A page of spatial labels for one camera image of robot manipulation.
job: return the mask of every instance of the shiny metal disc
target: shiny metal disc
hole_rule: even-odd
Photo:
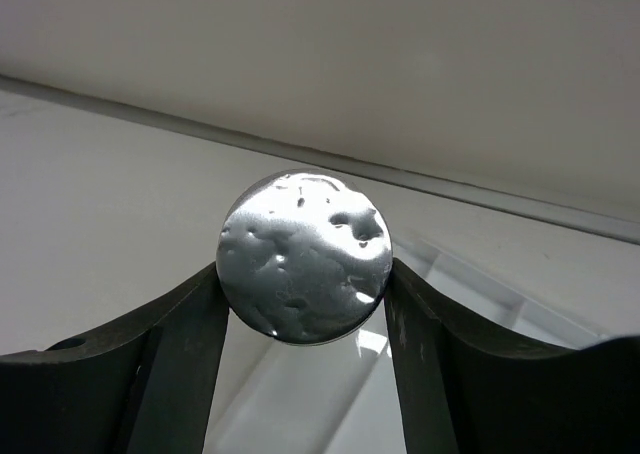
[[[235,313],[290,344],[320,344],[362,324],[392,263],[380,212],[353,185],[315,170],[264,179],[233,205],[216,256]]]

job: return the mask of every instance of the metal disc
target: metal disc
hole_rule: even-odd
[[[306,170],[268,177],[236,201],[216,266],[246,324],[290,344],[320,344],[373,313],[392,259],[371,201],[333,175]]]

